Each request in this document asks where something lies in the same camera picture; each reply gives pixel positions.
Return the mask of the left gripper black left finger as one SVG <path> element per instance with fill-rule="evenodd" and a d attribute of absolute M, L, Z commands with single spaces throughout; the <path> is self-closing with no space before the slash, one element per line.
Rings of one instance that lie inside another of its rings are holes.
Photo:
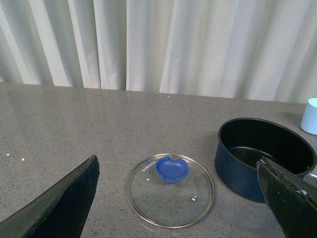
<path fill-rule="evenodd" d="M 0 224 L 2 238 L 79 238 L 100 174 L 93 155 Z"/>

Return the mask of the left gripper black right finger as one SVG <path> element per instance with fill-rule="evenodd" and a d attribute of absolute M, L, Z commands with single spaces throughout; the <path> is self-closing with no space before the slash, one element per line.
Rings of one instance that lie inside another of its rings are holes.
<path fill-rule="evenodd" d="M 287 238 L 317 236 L 317 188 L 270 159 L 257 162 L 264 200 Z"/>

